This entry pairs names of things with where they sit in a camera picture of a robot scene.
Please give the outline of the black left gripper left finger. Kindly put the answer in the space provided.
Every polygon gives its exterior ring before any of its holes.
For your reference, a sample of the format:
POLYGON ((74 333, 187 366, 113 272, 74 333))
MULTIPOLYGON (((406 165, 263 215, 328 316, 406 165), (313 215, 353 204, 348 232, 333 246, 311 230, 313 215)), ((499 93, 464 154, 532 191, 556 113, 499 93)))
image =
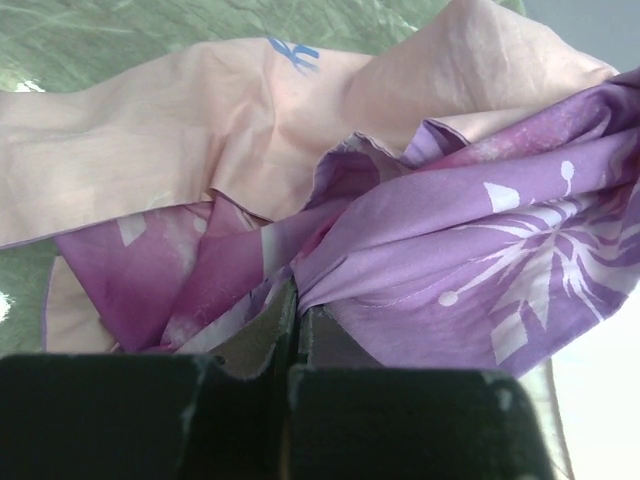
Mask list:
POLYGON ((5 479, 272 479, 286 455, 297 289, 205 354, 1 361, 5 479))

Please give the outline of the white pillow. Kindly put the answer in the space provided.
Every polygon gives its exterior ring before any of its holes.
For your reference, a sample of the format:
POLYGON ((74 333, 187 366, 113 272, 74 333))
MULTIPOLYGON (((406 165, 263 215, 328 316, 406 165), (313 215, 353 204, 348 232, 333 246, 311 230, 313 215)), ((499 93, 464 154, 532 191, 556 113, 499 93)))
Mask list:
POLYGON ((577 479, 639 477, 639 292, 552 358, 577 479))

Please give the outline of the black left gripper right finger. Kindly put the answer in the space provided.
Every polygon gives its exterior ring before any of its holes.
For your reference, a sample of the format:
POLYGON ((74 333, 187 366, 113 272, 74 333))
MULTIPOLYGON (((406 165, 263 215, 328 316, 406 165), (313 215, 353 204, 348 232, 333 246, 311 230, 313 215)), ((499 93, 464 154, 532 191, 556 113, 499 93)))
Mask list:
POLYGON ((510 375, 384 367, 320 308, 299 326, 288 478, 552 478, 532 403, 510 375))

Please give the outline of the purple printed pillowcase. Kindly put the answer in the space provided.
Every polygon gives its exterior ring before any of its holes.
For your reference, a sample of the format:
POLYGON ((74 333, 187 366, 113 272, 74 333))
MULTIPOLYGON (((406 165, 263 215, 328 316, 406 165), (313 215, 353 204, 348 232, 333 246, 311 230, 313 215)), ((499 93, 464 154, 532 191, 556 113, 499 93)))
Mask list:
POLYGON ((205 354, 286 282, 388 368, 495 370, 574 477, 552 356, 639 283, 639 74, 492 1, 378 56, 199 43, 1 96, 1 244, 52 239, 42 354, 205 354))

